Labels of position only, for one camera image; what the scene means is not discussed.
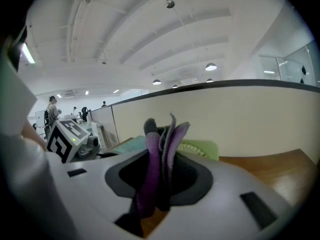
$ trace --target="purple fabric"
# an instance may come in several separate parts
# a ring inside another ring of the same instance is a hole
[[[176,128],[176,118],[173,114],[170,113],[170,116],[172,118],[170,127],[166,133],[165,136],[165,142],[163,146],[163,152],[162,152],[162,157],[161,157],[161,175],[162,175],[162,180],[164,183],[164,186],[168,186],[168,168],[167,168],[167,159],[168,159],[168,151],[169,151],[169,143],[171,142],[171,136]]]
[[[145,181],[136,195],[136,203],[140,218],[150,217],[156,208],[156,196],[160,179],[160,135],[150,132],[145,136],[146,148],[149,150],[149,163]]]
[[[183,137],[186,135],[190,124],[188,122],[184,122],[177,126],[174,129],[172,136],[170,138],[168,153],[167,153],[167,179],[168,179],[168,186],[169,189],[171,188],[171,181],[172,181],[172,169],[174,167],[174,158],[177,151],[177,148],[182,141]]]

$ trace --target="wooden floor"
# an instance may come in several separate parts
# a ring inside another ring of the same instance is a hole
[[[220,157],[219,160],[247,170],[292,206],[303,202],[318,173],[316,165],[300,149],[256,157]],[[152,217],[141,219],[143,238],[147,238],[167,214],[157,209]]]

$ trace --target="black slot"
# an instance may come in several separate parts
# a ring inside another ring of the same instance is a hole
[[[71,170],[71,171],[68,171],[68,175],[69,177],[74,177],[74,176],[77,176],[77,175],[80,175],[80,174],[85,174],[87,171],[85,169],[76,169],[76,170]]]
[[[271,209],[256,195],[254,192],[249,192],[240,195],[246,207],[250,210],[255,221],[261,229],[266,228],[273,223],[277,216]]]

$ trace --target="fluorescent light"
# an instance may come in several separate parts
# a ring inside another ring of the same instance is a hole
[[[206,71],[211,71],[211,70],[216,70],[217,69],[217,66],[216,64],[214,63],[209,63],[205,66],[205,70]]]
[[[161,85],[161,81],[158,80],[158,79],[156,79],[156,80],[153,81],[152,84],[153,84],[153,85]]]
[[[35,64],[35,60],[34,58],[32,58],[31,54],[30,54],[30,51],[27,47],[27,45],[24,43],[23,46],[22,46],[22,51],[24,53],[24,55],[26,56],[26,58],[28,59],[28,61],[31,63],[31,64]]]

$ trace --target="security camera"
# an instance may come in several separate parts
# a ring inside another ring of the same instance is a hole
[[[171,9],[171,8],[175,7],[175,1],[173,1],[173,0],[168,0],[168,1],[166,1],[165,6],[166,6],[168,9]]]

